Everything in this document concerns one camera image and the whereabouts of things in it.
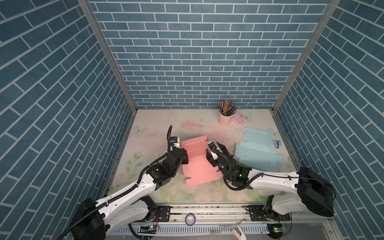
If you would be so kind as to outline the pink paper box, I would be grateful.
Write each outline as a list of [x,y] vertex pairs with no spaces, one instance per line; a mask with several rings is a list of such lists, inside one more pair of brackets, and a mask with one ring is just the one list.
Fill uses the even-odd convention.
[[188,186],[197,186],[223,177],[218,167],[213,167],[207,160],[208,136],[201,136],[181,142],[181,148],[188,154],[189,163],[182,165]]

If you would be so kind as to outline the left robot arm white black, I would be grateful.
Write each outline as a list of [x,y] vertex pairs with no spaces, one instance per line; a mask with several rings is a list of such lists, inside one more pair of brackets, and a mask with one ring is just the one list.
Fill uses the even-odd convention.
[[150,221],[156,214],[157,205],[150,194],[170,182],[181,165],[189,162],[180,139],[167,132],[167,151],[145,166],[138,179],[116,193],[93,201],[84,200],[72,221],[57,238],[72,234],[75,240],[104,240],[116,229],[136,221]]

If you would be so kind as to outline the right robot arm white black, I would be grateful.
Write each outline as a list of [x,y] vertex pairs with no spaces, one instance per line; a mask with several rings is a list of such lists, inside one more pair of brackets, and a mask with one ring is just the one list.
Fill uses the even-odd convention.
[[310,211],[318,216],[334,216],[336,190],[313,170],[301,167],[296,172],[264,172],[238,164],[227,148],[208,142],[206,158],[223,174],[225,185],[232,191],[267,189],[284,195],[268,196],[264,213],[268,218],[292,212]]

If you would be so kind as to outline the light blue flat paper box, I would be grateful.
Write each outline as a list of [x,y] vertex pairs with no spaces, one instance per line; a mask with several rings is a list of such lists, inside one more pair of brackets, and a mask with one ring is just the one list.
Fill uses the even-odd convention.
[[236,145],[239,163],[251,168],[276,172],[283,167],[283,155],[276,152],[271,132],[245,127],[243,140]]

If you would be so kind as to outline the pink metal pencil cup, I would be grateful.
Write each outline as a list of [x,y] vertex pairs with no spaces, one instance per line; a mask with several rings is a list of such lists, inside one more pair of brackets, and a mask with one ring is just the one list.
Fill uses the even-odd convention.
[[232,121],[231,116],[225,116],[225,115],[220,114],[220,116],[218,118],[219,125],[221,125],[223,127],[229,126],[231,124],[231,121]]

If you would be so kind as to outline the pink pencil case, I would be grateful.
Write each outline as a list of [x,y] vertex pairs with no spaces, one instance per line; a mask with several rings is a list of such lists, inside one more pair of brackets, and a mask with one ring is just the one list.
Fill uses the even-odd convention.
[[247,121],[248,119],[238,112],[232,115],[232,123],[234,123],[238,127],[243,126]]

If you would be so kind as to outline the coloured pencils bundle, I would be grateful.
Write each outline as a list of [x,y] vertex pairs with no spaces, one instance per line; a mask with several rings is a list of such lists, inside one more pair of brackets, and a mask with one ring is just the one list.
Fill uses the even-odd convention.
[[232,116],[238,109],[237,105],[231,100],[219,101],[217,107],[220,114],[225,117]]

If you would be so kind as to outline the small blue clip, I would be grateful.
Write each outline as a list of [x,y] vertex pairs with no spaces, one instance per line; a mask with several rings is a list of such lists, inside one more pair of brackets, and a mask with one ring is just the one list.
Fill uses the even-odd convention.
[[279,149],[282,146],[282,142],[280,140],[273,140],[273,144],[276,149]]

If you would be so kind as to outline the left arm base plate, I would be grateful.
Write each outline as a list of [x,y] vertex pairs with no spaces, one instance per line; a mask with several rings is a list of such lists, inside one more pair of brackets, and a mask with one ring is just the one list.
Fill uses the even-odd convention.
[[170,216],[171,216],[171,206],[158,206],[156,210],[150,210],[149,213],[142,220],[138,220],[137,223],[169,222]]

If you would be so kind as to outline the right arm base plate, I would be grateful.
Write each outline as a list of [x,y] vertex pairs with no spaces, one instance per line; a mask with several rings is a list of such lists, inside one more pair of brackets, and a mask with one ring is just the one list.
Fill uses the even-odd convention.
[[265,206],[263,205],[248,205],[245,209],[249,213],[252,222],[284,222],[292,219],[290,214],[280,215],[275,213],[273,210],[266,211]]

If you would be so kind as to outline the white tool on rail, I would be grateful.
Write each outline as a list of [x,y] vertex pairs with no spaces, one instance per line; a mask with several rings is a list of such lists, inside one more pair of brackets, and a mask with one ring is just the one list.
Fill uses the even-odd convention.
[[235,224],[223,224],[219,226],[227,231],[231,231],[231,233],[237,238],[237,240],[246,240],[247,237],[240,226],[241,222],[242,221],[237,222]]

